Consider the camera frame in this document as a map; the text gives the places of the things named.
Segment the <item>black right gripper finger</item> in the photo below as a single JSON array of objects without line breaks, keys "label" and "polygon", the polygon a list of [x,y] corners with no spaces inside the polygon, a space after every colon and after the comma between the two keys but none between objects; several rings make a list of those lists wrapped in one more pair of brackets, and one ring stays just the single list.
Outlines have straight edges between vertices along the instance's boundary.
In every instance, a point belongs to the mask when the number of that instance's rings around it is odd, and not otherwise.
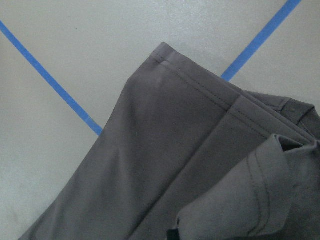
[{"label": "black right gripper finger", "polygon": [[177,228],[167,230],[166,240],[179,240],[179,230]]}]

